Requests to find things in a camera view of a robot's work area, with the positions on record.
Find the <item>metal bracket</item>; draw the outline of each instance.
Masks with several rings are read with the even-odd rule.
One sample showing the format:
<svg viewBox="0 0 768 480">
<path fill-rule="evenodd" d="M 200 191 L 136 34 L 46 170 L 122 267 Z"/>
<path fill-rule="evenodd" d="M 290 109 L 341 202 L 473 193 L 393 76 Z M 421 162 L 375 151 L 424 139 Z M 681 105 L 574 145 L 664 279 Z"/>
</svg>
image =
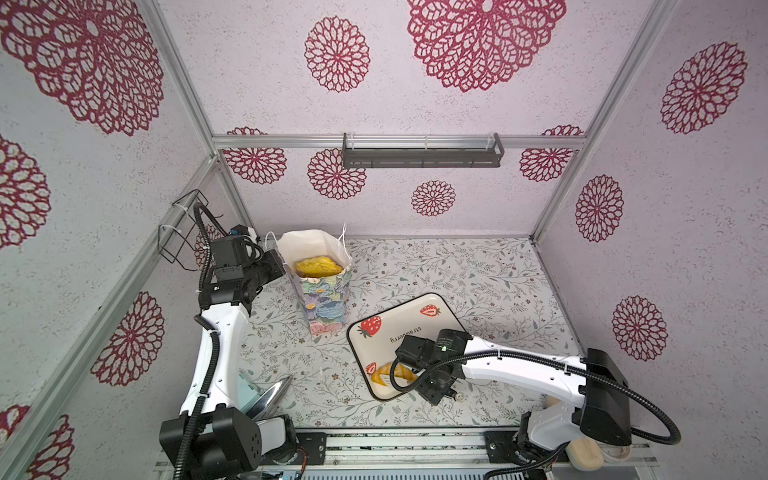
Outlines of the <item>metal bracket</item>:
<svg viewBox="0 0 768 480">
<path fill-rule="evenodd" d="M 485 452 L 488 453 L 488 460 L 490 463 L 519 463 L 515 452 L 517 451 L 517 445 L 515 444 L 515 435 L 517 432 L 514 430 L 502 430 L 500 432 L 485 432 Z"/>
<path fill-rule="evenodd" d="M 310 454 L 309 458 L 306 460 L 307 465 L 322 465 L 326 461 L 326 438 L 328 435 L 326 435 L 323 432 L 312 432 L 312 433 L 296 433 L 296 437 L 299 439 L 299 445 L 304 447 L 306 449 L 306 452 Z M 290 461 L 287 463 L 277 463 L 271 458 L 269 458 L 269 454 L 265 454 L 264 457 L 261 459 L 261 465 L 302 465 L 304 463 L 304 458 L 302 458 L 301 453 L 294 456 Z"/>
<path fill-rule="evenodd" d="M 345 168 L 500 167 L 504 147 L 498 134 L 493 134 L 485 148 L 430 147 L 429 136 L 425 137 L 424 148 L 349 148 L 344 134 L 342 157 Z"/>
</svg>

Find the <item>paper bag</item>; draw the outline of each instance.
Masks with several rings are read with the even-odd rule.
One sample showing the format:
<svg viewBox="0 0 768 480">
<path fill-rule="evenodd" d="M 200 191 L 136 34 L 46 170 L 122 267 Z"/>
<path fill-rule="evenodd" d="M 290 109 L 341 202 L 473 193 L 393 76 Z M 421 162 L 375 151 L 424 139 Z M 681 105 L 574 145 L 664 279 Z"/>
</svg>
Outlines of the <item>paper bag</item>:
<svg viewBox="0 0 768 480">
<path fill-rule="evenodd" d="M 288 232 L 277 241 L 277 251 L 289 270 L 293 288 L 310 322 L 310 332 L 321 335 L 343 329 L 344 303 L 349 298 L 352 279 L 352 257 L 346 252 L 344 232 L 339 238 L 322 230 Z M 296 262 L 321 255 L 332 258 L 344 270 L 322 278 L 296 275 Z"/>
</svg>

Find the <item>electrical wire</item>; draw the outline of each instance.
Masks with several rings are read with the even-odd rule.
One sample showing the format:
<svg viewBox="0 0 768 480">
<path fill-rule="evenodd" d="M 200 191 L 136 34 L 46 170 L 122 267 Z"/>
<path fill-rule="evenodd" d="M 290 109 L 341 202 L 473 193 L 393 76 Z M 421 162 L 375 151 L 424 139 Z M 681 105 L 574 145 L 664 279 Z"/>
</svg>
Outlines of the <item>electrical wire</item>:
<svg viewBox="0 0 768 480">
<path fill-rule="evenodd" d="M 555 460 L 558 459 L 558 456 L 565 450 L 565 447 L 568 446 L 570 442 L 563 443 L 559 445 L 556 449 L 552 450 L 552 453 L 547 455 L 546 458 L 542 458 L 538 462 L 529 463 L 527 465 L 520 465 L 519 467 L 511 467 L 511 468 L 498 468 L 496 470 L 491 470 L 490 472 L 486 472 L 485 475 L 482 476 L 483 480 L 488 480 L 491 477 L 495 477 L 496 475 L 506 475 L 508 473 L 522 473 L 522 472 L 528 472 L 529 470 L 535 470 L 537 468 L 545 467 L 547 465 L 550 465 Z"/>
<path fill-rule="evenodd" d="M 219 220 L 217 220 L 216 217 L 214 217 L 214 215 L 210 212 L 210 210 L 208 210 L 208 207 L 203 205 L 201 202 L 196 202 L 195 205 L 192 206 L 192 212 L 194 214 L 194 223 L 197 225 L 197 229 L 200 231 L 200 237 L 203 239 L 205 250 L 205 259 L 203 260 L 202 268 L 200 268 L 200 280 L 197 282 L 197 289 L 202 292 L 205 284 L 210 282 L 209 269 L 213 254 L 210 251 L 210 237 L 208 236 L 208 232 L 205 230 L 205 223 L 203 223 L 203 218 L 200 215 L 200 212 L 204 213 L 206 217 L 208 217 L 208 220 L 210 220 L 210 222 L 214 225 L 214 227 L 216 227 L 216 230 L 218 230 L 222 236 L 226 237 L 227 232 L 224 228 L 222 228 Z"/>
<path fill-rule="evenodd" d="M 299 472 L 299 475 L 294 480 L 301 480 L 301 478 L 304 476 L 304 472 L 306 471 L 306 463 L 310 459 L 310 454 L 304 447 L 300 446 L 299 450 L 301 450 L 301 455 L 304 457 L 304 462 L 301 464 L 301 472 Z"/>
<path fill-rule="evenodd" d="M 197 423 L 200 420 L 200 413 L 203 411 L 205 399 L 208 398 L 210 384 L 214 380 L 216 365 L 219 362 L 219 333 L 203 318 L 203 316 L 195 315 L 194 319 L 195 322 L 198 322 L 205 330 L 210 332 L 210 341 L 213 348 L 210 352 L 208 370 L 205 372 L 203 382 L 200 384 L 200 395 L 197 397 L 194 408 L 192 408 L 192 414 L 187 421 L 187 426 L 184 427 L 184 434 L 181 436 L 181 445 L 179 445 L 179 452 L 176 457 L 176 465 L 174 468 L 174 480 L 184 480 L 186 478 L 185 472 L 187 470 L 187 460 L 189 459 L 190 450 L 192 448 L 192 441 L 199 433 L 197 431 Z"/>
<path fill-rule="evenodd" d="M 579 369 L 579 368 L 570 366 L 566 363 L 558 362 L 556 360 L 550 360 L 537 355 L 532 355 L 530 353 L 516 352 L 514 350 L 484 350 L 482 352 L 475 352 L 475 353 L 469 353 L 461 356 L 456 356 L 456 357 L 453 357 L 452 359 L 442 360 L 441 362 L 437 362 L 434 365 L 430 366 L 429 368 L 424 370 L 424 372 L 413 383 L 411 383 L 408 386 L 398 385 L 395 380 L 395 367 L 397 367 L 397 364 L 399 362 L 399 359 L 395 359 L 395 361 L 392 362 L 392 365 L 389 367 L 389 381 L 392 383 L 392 387 L 395 390 L 399 392 L 410 392 L 411 390 L 415 389 L 422 383 L 426 382 L 427 378 L 429 378 L 429 376 L 437 369 L 441 369 L 444 366 L 452 365 L 454 363 L 464 362 L 467 360 L 484 359 L 488 357 L 507 357 L 507 358 L 513 358 L 513 359 L 526 360 L 529 362 L 550 366 L 553 369 L 563 370 L 566 373 L 572 373 L 574 375 L 583 376 L 587 379 L 594 380 L 595 382 L 602 383 L 603 385 L 611 389 L 617 390 L 622 395 L 625 395 L 628 398 L 639 403 L 647 411 L 653 413 L 654 416 L 657 419 L 661 420 L 661 423 L 663 423 L 664 426 L 667 427 L 667 430 L 670 433 L 668 436 L 661 436 L 661 435 L 645 432 L 644 430 L 640 430 L 640 429 L 636 429 L 635 427 L 632 427 L 633 434 L 637 435 L 642 439 L 651 440 L 652 442 L 660 443 L 663 445 L 676 445 L 680 443 L 680 440 L 682 439 L 680 435 L 680 430 L 678 429 L 677 425 L 675 425 L 675 423 L 672 421 L 672 419 L 669 418 L 669 416 L 667 416 L 667 414 L 664 413 L 663 410 L 655 406 L 648 399 L 646 399 L 639 393 L 635 392 L 634 390 L 631 390 L 621 385 L 620 383 L 609 379 L 608 377 L 598 375 L 597 373 L 592 373 L 585 369 Z"/>
</svg>

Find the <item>zip tie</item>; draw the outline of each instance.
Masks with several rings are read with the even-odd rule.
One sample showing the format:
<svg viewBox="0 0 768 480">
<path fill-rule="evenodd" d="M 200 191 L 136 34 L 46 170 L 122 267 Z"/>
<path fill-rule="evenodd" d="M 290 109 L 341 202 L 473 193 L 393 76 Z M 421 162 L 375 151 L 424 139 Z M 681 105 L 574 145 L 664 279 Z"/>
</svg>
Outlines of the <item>zip tie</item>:
<svg viewBox="0 0 768 480">
<path fill-rule="evenodd" d="M 177 232 L 179 235 L 181 235 L 181 230 L 177 229 L 177 228 L 176 228 L 176 227 L 174 227 L 173 225 L 166 225 L 165 223 L 163 223 L 163 224 L 161 225 L 161 227 L 172 228 L 172 229 L 176 230 L 176 232 Z"/>
</svg>

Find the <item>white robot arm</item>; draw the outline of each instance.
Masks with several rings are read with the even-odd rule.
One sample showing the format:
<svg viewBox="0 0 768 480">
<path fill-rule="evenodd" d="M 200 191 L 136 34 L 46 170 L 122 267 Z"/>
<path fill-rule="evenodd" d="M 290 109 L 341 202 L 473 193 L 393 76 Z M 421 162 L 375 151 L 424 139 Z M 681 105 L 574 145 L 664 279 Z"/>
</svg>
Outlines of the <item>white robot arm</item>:
<svg viewBox="0 0 768 480">
<path fill-rule="evenodd" d="M 263 285 L 285 273 L 282 263 L 274 250 L 257 246 L 253 229 L 238 225 L 226 232 L 203 204 L 193 210 L 207 251 L 198 288 L 200 314 L 195 316 L 203 332 L 180 414 L 163 422 L 160 431 L 160 443 L 175 466 L 174 480 L 250 472 L 264 455 L 283 461 L 299 448 L 290 417 L 254 421 L 240 411 L 237 398 L 237 357 L 251 302 Z M 201 214 L 222 238 L 208 237 Z"/>
<path fill-rule="evenodd" d="M 521 417 L 516 453 L 528 466 L 551 461 L 570 441 L 584 436 L 610 445 L 630 445 L 633 434 L 667 445 L 680 441 L 680 430 L 674 422 L 630 390 L 618 367 L 600 350 L 589 349 L 585 357 L 545 355 L 444 329 L 436 341 L 406 336 L 396 355 L 389 369 L 392 386 L 401 392 L 416 390 L 433 405 L 456 394 L 451 388 L 456 379 L 496 380 L 560 399 L 547 409 L 526 412 Z M 394 375 L 397 363 L 421 370 L 418 379 L 408 386 L 399 385 Z M 632 428 L 629 399 L 659 418 L 669 436 Z"/>
<path fill-rule="evenodd" d="M 237 358 L 251 302 L 263 285 L 285 273 L 282 263 L 274 250 L 263 252 L 257 246 L 253 229 L 238 225 L 226 232 L 204 205 L 195 204 L 193 209 L 207 249 L 198 290 L 200 314 L 195 316 L 203 332 L 180 414 L 163 422 L 160 432 L 163 450 L 175 466 L 174 480 L 230 477 L 253 471 L 264 455 L 285 462 L 300 449 L 288 415 L 252 419 L 241 412 L 237 398 Z M 222 238 L 210 240 L 201 214 L 210 218 Z M 568 442 L 585 435 L 612 445 L 629 445 L 633 433 L 670 445 L 680 441 L 675 424 L 629 390 L 621 372 L 600 350 L 590 349 L 586 357 L 544 355 L 446 329 L 436 341 L 406 336 L 396 354 L 390 368 L 393 387 L 403 392 L 415 389 L 433 405 L 455 395 L 451 385 L 456 379 L 496 380 L 561 400 L 522 416 L 515 440 L 521 469 L 489 472 L 486 478 L 551 462 Z M 411 385 L 397 384 L 398 362 L 421 371 Z M 661 419 L 670 435 L 632 429 L 629 398 Z"/>
</svg>

